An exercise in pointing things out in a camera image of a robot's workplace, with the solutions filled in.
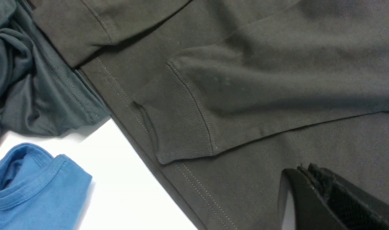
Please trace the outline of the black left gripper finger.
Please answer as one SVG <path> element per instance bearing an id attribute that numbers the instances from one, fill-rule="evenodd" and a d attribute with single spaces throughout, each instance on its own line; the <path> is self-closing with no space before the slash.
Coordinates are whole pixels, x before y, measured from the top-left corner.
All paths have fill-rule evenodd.
<path id="1" fill-rule="evenodd" d="M 281 230 L 389 230 L 389 205 L 342 176 L 310 164 L 281 173 Z"/>

